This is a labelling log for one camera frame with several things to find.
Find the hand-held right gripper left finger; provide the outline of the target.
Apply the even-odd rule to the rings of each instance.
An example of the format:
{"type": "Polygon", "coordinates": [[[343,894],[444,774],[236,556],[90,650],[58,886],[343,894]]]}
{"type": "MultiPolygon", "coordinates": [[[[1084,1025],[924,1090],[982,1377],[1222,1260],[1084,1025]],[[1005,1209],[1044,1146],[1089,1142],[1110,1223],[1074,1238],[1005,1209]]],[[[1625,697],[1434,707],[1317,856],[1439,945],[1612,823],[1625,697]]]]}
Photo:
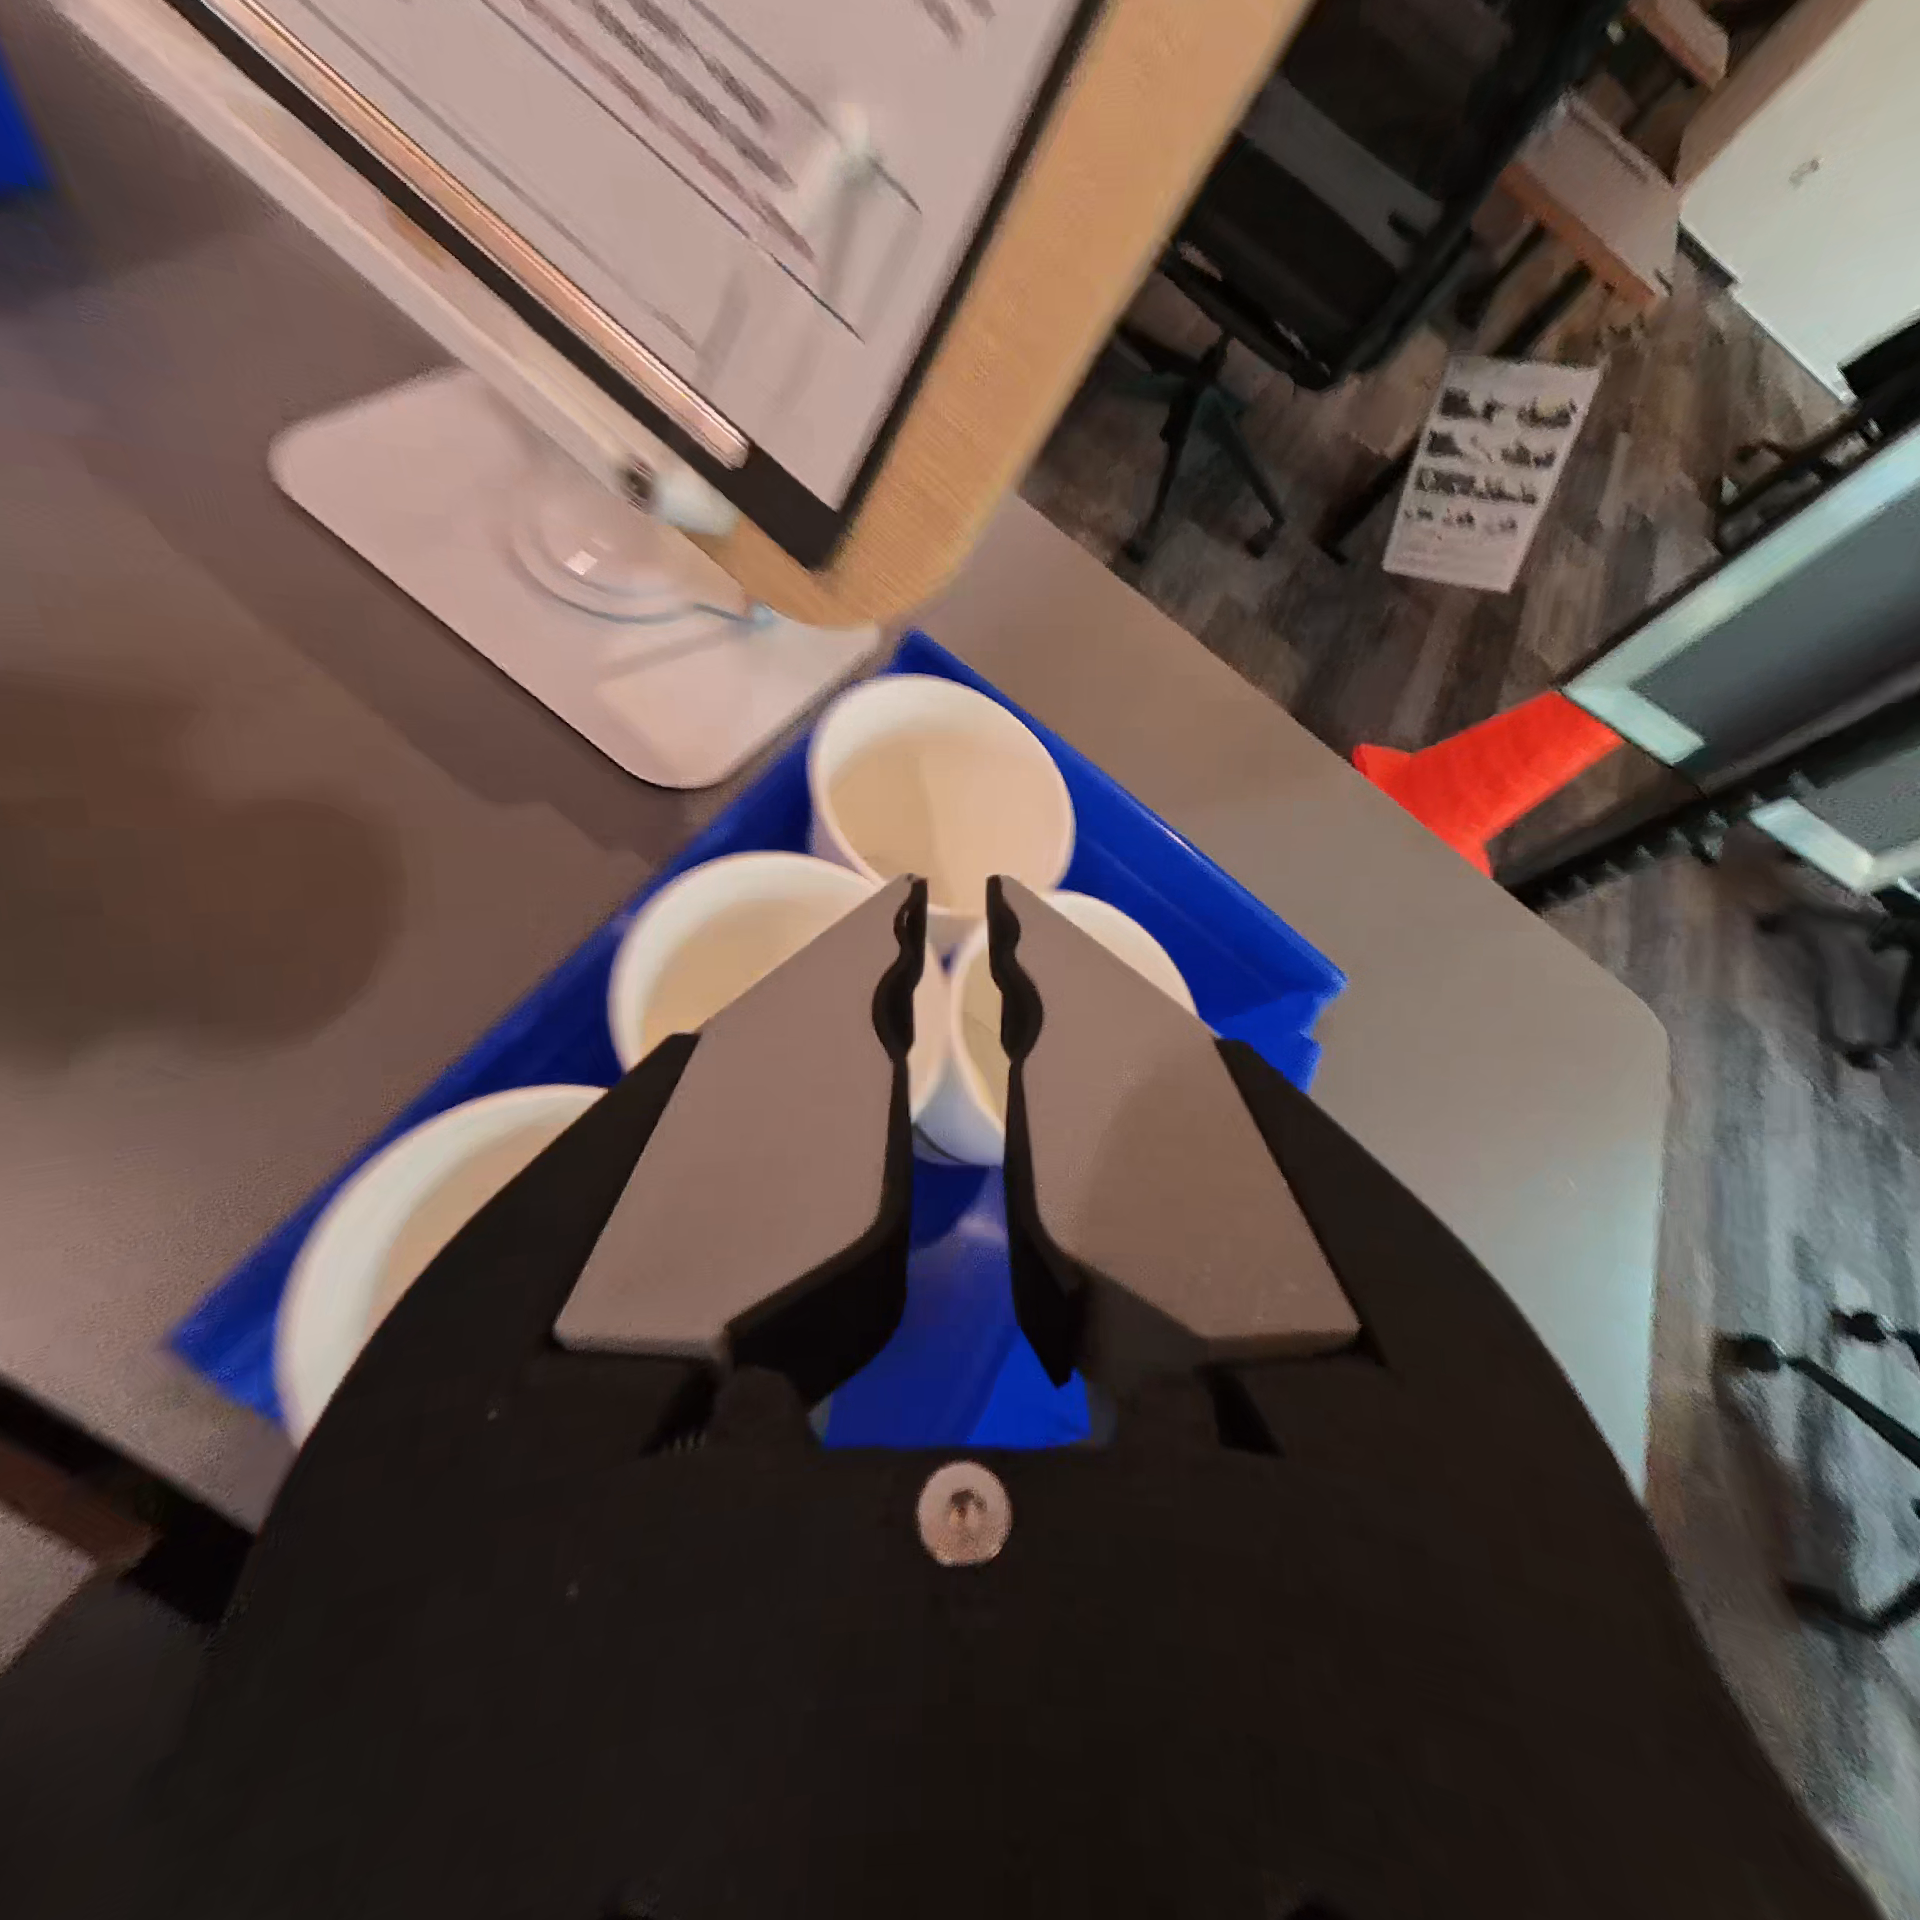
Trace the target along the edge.
{"type": "Polygon", "coordinates": [[[779,1375],[805,1404],[905,1310],[929,886],[903,875],[636,1067],[668,1090],[565,1298],[567,1353],[779,1375]]]}

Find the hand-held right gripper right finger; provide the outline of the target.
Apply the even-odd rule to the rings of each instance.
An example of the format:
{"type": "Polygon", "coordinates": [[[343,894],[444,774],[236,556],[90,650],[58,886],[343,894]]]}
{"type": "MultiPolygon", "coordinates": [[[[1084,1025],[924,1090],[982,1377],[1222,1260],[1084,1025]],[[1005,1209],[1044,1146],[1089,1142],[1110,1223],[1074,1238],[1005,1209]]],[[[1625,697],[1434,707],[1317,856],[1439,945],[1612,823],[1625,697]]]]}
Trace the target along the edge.
{"type": "Polygon", "coordinates": [[[1358,1310],[1249,1090],[1291,1092],[1014,878],[988,887],[1020,1331],[1054,1384],[1349,1351],[1358,1310]]]}

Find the white paper cup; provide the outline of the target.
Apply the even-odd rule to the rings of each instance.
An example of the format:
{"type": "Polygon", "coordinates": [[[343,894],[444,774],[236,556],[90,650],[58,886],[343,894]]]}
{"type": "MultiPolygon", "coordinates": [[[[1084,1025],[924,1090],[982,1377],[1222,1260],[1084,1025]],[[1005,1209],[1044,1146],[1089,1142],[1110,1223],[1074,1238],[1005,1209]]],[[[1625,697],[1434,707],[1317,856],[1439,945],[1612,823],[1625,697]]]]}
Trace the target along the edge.
{"type": "Polygon", "coordinates": [[[555,1084],[467,1099],[380,1147],[324,1203],[273,1340],[278,1420],[295,1447],[401,1297],[601,1097],[601,1089],[555,1084]]]}
{"type": "Polygon", "coordinates": [[[988,880],[1066,882],[1077,819],[1041,736],[981,691],[886,674],[843,691],[806,742],[806,851],[867,880],[922,878],[929,945],[950,961],[988,880]]]}
{"type": "Polygon", "coordinates": [[[659,892],[622,935],[609,978],[617,1067],[697,1035],[754,999],[798,956],[798,1009],[836,1016],[897,1080],[919,1121],[942,1082],[948,999],[922,927],[916,875],[874,880],[817,856],[750,851],[706,860],[659,892]]]}
{"type": "MultiPolygon", "coordinates": [[[[1196,1012],[1181,971],[1138,921],[1089,894],[1055,889],[1044,894],[1044,900],[1186,1012],[1196,1012]]],[[[916,1147],[929,1160],[997,1168],[1004,1155],[1010,1063],[1002,1047],[1002,994],[991,978],[986,924],[954,948],[943,971],[948,1041],[942,1078],[916,1121],[916,1147]]]]}

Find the orange traffic cone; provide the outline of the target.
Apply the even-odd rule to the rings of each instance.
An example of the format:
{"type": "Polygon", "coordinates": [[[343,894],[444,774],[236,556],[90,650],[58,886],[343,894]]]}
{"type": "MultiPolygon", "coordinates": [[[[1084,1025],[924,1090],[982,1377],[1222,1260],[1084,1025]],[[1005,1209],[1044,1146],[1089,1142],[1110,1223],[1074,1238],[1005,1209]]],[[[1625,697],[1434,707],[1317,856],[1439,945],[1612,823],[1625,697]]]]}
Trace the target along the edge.
{"type": "Polygon", "coordinates": [[[1489,875],[1500,835],[1622,746],[1619,731],[1546,691],[1419,752],[1359,744],[1350,766],[1489,875]]]}

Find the printed paper sheet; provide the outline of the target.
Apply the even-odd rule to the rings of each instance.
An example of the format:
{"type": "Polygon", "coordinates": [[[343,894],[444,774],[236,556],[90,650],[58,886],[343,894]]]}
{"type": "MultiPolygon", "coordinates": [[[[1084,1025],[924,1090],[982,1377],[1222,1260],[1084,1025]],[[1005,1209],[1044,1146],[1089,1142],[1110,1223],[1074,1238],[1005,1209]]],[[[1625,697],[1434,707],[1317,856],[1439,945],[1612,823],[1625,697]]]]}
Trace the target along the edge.
{"type": "Polygon", "coordinates": [[[1411,450],[1382,574],[1514,593],[1598,388],[1598,366],[1452,355],[1411,450]]]}

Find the grey framed panel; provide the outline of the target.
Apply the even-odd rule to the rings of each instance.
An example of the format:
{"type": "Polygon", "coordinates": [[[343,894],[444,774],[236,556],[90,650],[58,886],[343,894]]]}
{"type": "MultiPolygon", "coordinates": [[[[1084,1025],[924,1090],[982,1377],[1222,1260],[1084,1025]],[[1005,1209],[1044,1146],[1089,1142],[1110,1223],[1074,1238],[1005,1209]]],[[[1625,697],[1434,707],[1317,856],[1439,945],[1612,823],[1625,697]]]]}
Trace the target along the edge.
{"type": "Polygon", "coordinates": [[[1917,433],[1617,636],[1574,710],[1859,897],[1917,874],[1917,433]]]}

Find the wooden document stand white base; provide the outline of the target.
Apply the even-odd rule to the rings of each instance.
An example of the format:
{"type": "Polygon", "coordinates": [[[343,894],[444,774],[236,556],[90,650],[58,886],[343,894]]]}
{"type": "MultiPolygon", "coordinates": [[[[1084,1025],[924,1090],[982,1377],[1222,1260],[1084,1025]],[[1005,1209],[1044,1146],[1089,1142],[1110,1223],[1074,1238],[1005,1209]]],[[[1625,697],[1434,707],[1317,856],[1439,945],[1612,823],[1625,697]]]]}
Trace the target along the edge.
{"type": "Polygon", "coordinates": [[[966,560],[1306,4],[62,4],[451,360],[269,449],[708,790],[966,560]]]}

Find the black office chair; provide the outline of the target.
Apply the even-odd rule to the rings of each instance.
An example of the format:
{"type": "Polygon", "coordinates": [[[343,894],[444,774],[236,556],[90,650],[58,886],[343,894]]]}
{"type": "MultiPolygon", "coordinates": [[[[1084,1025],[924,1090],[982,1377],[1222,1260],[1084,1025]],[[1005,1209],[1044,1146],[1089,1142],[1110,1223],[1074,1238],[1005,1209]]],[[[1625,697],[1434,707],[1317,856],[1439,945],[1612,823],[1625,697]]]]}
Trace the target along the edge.
{"type": "Polygon", "coordinates": [[[1303,394],[1373,374],[1459,286],[1473,223],[1503,167],[1598,56],[1607,2],[1321,2],[1306,14],[1202,180],[1157,274],[1214,326],[1183,353],[1123,322],[1123,388],[1163,409],[1147,515],[1119,556],[1146,564],[1198,440],[1221,449],[1269,524],[1285,512],[1226,387],[1235,346],[1303,394]]]}

